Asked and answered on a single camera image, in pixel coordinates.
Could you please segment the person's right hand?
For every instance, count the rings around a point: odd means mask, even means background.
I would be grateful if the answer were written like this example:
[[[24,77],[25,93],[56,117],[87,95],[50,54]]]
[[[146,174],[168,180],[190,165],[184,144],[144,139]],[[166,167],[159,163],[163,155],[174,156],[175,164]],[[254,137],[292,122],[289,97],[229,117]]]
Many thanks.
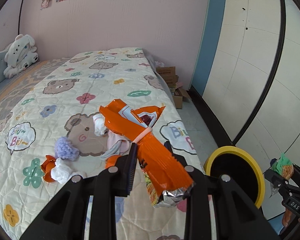
[[[292,213],[292,211],[290,211],[289,209],[285,210],[285,213],[282,217],[282,225],[284,228],[289,226],[290,220],[293,218],[293,216],[294,216],[294,213]]]

